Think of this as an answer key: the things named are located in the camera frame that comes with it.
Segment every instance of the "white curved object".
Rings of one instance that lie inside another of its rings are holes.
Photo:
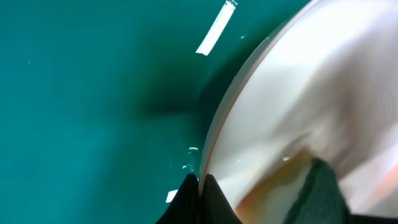
[[[236,75],[208,132],[202,176],[213,174],[234,208],[306,135],[353,212],[398,213],[381,209],[398,198],[397,40],[397,1],[310,2]]]

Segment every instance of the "teal background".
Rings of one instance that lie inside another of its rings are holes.
[[[238,1],[204,56],[222,0],[0,1],[0,223],[154,223],[232,78],[306,2]]]

